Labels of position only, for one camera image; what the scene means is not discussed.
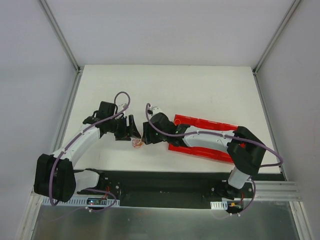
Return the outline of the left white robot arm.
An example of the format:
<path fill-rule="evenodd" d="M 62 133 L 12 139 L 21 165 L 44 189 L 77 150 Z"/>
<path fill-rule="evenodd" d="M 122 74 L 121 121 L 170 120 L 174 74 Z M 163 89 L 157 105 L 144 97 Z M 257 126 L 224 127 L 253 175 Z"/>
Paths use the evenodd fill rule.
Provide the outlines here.
<path fill-rule="evenodd" d="M 52 201 L 67 202 L 76 192 L 89 189 L 99 195 L 106 183 L 94 170 L 74 171 L 83 154 L 101 137 L 112 133 L 117 141 L 139 139 L 133 115 L 125 115 L 126 105 L 102 101 L 67 143 L 51 154 L 42 154 L 36 164 L 33 190 Z"/>

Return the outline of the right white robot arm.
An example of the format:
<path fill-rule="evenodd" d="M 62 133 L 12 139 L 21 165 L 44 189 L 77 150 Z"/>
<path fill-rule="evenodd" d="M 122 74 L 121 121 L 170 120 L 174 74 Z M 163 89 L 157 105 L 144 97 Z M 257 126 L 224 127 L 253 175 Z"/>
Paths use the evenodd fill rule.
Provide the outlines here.
<path fill-rule="evenodd" d="M 229 156 L 234 168 L 228 180 L 214 190 L 230 200 L 241 194 L 246 181 L 259 172 L 266 153 L 265 145 L 246 127 L 218 131 L 184 123 L 176 125 L 162 112 L 143 123 L 142 141 L 146 145 L 166 142 L 179 152 L 199 157 Z"/>

